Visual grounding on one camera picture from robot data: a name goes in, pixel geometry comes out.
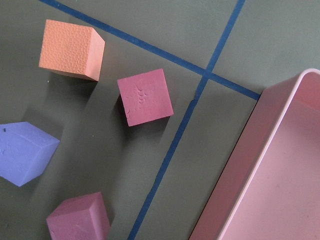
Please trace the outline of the red foam block upper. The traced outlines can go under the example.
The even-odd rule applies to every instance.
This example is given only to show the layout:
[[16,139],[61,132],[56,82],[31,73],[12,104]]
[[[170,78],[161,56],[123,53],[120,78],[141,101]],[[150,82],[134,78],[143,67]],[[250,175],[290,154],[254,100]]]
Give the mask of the red foam block upper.
[[174,114],[162,68],[117,80],[128,126]]

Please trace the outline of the red foam block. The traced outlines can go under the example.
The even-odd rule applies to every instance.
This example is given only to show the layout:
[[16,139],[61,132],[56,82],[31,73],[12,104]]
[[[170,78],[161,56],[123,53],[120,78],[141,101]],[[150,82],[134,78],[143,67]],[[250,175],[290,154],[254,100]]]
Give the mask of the red foam block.
[[53,240],[105,240],[111,228],[101,192],[64,200],[46,223]]
[[117,80],[128,126],[174,114],[162,68]]

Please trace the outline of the orange foam block right side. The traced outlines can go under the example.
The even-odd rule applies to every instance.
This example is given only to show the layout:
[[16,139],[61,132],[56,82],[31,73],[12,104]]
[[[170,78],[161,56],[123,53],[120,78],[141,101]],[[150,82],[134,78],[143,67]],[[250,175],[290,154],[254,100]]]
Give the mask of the orange foam block right side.
[[53,73],[99,81],[105,41],[93,27],[48,19],[38,66]]

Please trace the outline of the red foam block lower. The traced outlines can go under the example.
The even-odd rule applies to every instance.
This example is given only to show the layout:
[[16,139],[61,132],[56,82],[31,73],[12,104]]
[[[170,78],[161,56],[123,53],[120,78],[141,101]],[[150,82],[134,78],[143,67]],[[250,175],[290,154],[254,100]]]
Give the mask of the red foam block lower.
[[111,228],[101,192],[64,200],[46,223],[53,240],[105,240]]

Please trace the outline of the pink plastic bin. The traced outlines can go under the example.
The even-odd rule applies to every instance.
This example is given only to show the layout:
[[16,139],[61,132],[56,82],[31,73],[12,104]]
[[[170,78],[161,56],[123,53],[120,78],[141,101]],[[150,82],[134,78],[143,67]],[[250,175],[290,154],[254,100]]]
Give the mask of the pink plastic bin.
[[224,167],[192,240],[320,237],[320,72],[266,88]]

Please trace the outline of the purple foam block right side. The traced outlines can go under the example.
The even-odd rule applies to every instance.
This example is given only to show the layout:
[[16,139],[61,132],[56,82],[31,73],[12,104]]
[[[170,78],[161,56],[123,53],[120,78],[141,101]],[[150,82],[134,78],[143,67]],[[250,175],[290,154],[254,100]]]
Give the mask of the purple foam block right side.
[[21,187],[40,176],[60,140],[30,124],[0,125],[0,176]]

